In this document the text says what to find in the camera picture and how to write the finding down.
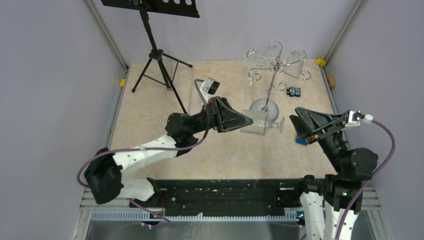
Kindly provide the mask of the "ribbed clear wine glass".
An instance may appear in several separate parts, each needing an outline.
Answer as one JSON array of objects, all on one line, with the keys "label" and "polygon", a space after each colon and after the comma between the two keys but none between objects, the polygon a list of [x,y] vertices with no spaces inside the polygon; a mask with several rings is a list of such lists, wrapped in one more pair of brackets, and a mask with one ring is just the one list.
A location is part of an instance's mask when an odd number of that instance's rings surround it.
[{"label": "ribbed clear wine glass", "polygon": [[266,136],[269,130],[276,129],[280,136],[283,135],[284,117],[279,122],[275,122],[271,120],[268,112],[244,109],[242,114],[251,118],[252,124],[242,127],[239,130],[241,133]]}]

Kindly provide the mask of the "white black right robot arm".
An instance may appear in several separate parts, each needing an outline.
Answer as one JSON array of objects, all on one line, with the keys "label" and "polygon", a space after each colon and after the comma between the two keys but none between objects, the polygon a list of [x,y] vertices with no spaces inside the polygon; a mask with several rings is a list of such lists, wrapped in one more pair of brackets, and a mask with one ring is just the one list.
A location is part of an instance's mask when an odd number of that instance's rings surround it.
[{"label": "white black right robot arm", "polygon": [[322,113],[296,107],[290,115],[297,136],[309,145],[318,143],[335,170],[323,180],[312,175],[300,179],[293,192],[302,206],[307,240],[350,240],[362,207],[363,184],[377,168],[378,155],[368,148],[349,149],[343,130],[370,124],[374,117],[360,111]]}]

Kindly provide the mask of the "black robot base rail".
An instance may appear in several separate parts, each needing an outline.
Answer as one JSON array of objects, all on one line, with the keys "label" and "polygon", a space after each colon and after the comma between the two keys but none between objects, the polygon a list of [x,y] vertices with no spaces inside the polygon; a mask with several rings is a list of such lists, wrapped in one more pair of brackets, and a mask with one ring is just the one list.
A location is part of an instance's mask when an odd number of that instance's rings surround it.
[{"label": "black robot base rail", "polygon": [[300,208],[308,187],[322,191],[324,180],[306,175],[293,179],[153,180],[155,193],[134,208],[159,208],[166,217],[283,217]]}]

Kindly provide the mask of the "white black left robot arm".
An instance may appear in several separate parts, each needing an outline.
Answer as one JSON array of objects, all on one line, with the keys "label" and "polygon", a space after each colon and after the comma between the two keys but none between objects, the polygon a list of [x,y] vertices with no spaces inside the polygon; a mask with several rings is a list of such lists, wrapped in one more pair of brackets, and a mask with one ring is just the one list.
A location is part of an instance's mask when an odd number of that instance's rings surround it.
[{"label": "white black left robot arm", "polygon": [[135,180],[133,172],[161,160],[188,153],[202,141],[195,134],[209,130],[227,133],[253,124],[253,120],[234,110],[226,98],[214,96],[202,106],[199,113],[172,113],[166,122],[166,133],[155,140],[132,148],[100,149],[86,162],[79,176],[84,176],[98,205],[118,197],[143,201],[154,207],[160,202],[160,193],[151,180]]}]

